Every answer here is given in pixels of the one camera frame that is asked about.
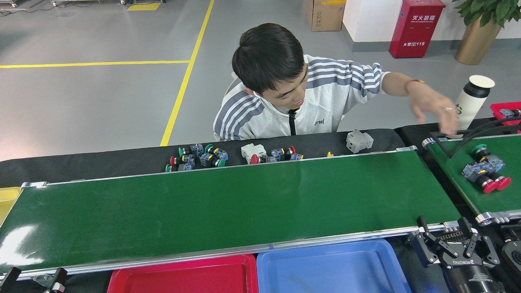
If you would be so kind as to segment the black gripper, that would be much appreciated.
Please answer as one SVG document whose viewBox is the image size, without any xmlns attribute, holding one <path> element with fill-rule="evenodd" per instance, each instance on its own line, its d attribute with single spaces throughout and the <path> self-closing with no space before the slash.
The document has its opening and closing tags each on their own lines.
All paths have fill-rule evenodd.
<svg viewBox="0 0 521 293">
<path fill-rule="evenodd" d="M 463 248 L 453 249 L 442 239 L 433 235 L 423 216 L 416 220 L 418 230 L 410 232 L 406 243 L 412 246 L 424 267 L 441 263 L 444 280 L 451 293 L 504 293 L 502 282 L 495 280 L 487 267 L 500 265 L 501 261 L 491 239 L 480 235 L 470 222 L 462 217 L 458 226 L 463 232 Z"/>
</svg>

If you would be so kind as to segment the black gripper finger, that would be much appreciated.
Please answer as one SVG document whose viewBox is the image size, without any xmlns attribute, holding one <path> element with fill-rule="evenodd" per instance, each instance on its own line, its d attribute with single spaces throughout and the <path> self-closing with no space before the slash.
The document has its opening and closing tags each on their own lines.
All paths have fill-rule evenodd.
<svg viewBox="0 0 521 293">
<path fill-rule="evenodd" d="M 15 285 L 15 282 L 17 282 L 20 274 L 21 270 L 19 268 L 11 267 L 2 279 L 2 281 L 0 282 L 0 292 L 8 293 L 11 290 L 11 288 Z"/>
<path fill-rule="evenodd" d="M 41 286 L 45 287 L 45 293 L 64 293 L 67 271 L 59 267 L 53 275 L 46 274 L 41 279 Z"/>
</svg>

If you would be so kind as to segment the person's left hand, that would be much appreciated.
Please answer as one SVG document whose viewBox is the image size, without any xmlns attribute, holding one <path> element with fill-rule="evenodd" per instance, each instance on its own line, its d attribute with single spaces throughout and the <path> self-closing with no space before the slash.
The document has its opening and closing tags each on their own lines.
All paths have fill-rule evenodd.
<svg viewBox="0 0 521 293">
<path fill-rule="evenodd" d="M 457 112 L 450 98 L 419 81 L 406 82 L 405 91 L 410 97 L 410 106 L 419 124 L 425 122 L 425 112 L 430 112 L 439 119 L 441 133 L 456 135 Z"/>
</svg>

